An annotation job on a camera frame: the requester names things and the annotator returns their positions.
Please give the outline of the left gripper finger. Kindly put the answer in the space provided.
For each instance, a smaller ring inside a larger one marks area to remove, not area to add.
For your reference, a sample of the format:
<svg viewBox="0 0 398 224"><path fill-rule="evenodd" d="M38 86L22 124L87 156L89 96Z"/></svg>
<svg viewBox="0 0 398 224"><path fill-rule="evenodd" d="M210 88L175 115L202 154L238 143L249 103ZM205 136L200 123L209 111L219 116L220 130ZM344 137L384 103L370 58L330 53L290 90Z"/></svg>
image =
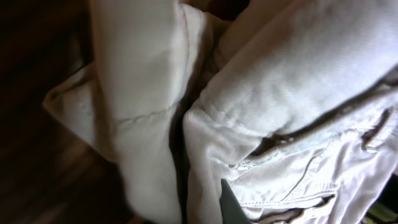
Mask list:
<svg viewBox="0 0 398 224"><path fill-rule="evenodd" d="M231 187L224 179L221 179L220 207L223 224L251 224L240 207Z"/></svg>

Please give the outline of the beige shorts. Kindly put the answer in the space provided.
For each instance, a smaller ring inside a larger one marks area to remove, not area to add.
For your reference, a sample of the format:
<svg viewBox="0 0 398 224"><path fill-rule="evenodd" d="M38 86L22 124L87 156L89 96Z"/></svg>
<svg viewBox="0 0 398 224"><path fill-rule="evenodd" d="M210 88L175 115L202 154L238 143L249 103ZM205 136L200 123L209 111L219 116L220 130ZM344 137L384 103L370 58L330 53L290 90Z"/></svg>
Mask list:
<svg viewBox="0 0 398 224"><path fill-rule="evenodd" d="M91 1L95 60L45 109L114 162L132 211L358 223L397 167L397 2Z"/></svg>

